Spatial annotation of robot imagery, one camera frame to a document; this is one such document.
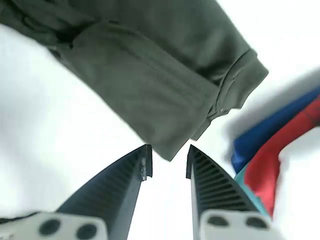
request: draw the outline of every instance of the teal cloth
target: teal cloth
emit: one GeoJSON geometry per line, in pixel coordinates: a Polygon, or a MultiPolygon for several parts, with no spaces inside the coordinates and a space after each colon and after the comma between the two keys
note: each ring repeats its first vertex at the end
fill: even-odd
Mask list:
{"type": "Polygon", "coordinates": [[[248,164],[235,176],[234,180],[239,184],[239,186],[242,188],[242,190],[245,192],[245,194],[248,196],[248,198],[252,201],[254,206],[258,209],[258,211],[267,217],[270,217],[268,214],[265,206],[260,201],[258,197],[245,185],[245,172],[247,169],[248,164]]]}

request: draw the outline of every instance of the blue cloth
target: blue cloth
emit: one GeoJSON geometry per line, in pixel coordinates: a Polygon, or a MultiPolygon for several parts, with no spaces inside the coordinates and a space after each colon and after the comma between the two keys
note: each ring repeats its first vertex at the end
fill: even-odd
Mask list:
{"type": "Polygon", "coordinates": [[[235,172],[239,173],[265,142],[307,107],[319,94],[320,86],[267,117],[238,137],[233,142],[234,152],[231,157],[235,172]]]}
{"type": "Polygon", "coordinates": [[[245,192],[245,194],[248,196],[248,198],[251,200],[251,202],[255,205],[255,207],[258,209],[258,211],[264,215],[270,218],[270,215],[268,214],[264,204],[260,201],[260,199],[250,190],[249,187],[245,185],[245,172],[246,172],[247,166],[245,166],[234,178],[234,180],[239,184],[239,186],[242,188],[242,190],[245,192]]]}

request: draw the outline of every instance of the black screw hole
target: black screw hole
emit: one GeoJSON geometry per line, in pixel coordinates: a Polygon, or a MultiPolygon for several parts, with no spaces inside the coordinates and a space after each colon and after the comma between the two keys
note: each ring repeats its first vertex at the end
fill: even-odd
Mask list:
{"type": "Polygon", "coordinates": [[[215,226],[227,227],[229,223],[221,216],[212,216],[208,219],[208,224],[212,224],[215,226]]]}
{"type": "Polygon", "coordinates": [[[249,217],[245,224],[249,227],[254,227],[257,229],[268,229],[268,225],[262,219],[258,217],[249,217]]]}
{"type": "Polygon", "coordinates": [[[95,225],[85,224],[78,229],[76,236],[80,240],[88,240],[92,239],[96,234],[97,227],[95,225]]]}
{"type": "Polygon", "coordinates": [[[60,225],[61,223],[58,219],[50,219],[40,226],[39,232],[43,236],[52,235],[59,230],[60,225]]]}

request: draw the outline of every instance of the white surface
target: white surface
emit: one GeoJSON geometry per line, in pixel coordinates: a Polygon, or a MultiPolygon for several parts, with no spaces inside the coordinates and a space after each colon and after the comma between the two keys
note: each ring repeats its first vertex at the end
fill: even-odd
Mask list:
{"type": "MultiPolygon", "coordinates": [[[[320,3],[219,2],[270,70],[242,110],[214,120],[192,142],[234,176],[232,140],[320,84],[320,3]]],[[[192,240],[185,179],[190,143],[171,163],[153,154],[154,177],[141,188],[129,240],[192,240]]],[[[0,26],[0,216],[55,210],[101,169],[142,144],[44,47],[0,26]]]]}
{"type": "Polygon", "coordinates": [[[286,146],[279,154],[279,161],[275,223],[286,232],[288,239],[318,235],[320,127],[286,146]]]}

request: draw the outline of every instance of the red cloth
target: red cloth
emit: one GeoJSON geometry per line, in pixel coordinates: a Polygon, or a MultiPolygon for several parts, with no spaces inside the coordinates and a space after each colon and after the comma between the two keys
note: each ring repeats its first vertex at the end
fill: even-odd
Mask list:
{"type": "Polygon", "coordinates": [[[248,163],[244,183],[260,198],[270,216],[274,213],[281,150],[320,123],[320,95],[273,135],[248,163]]]}

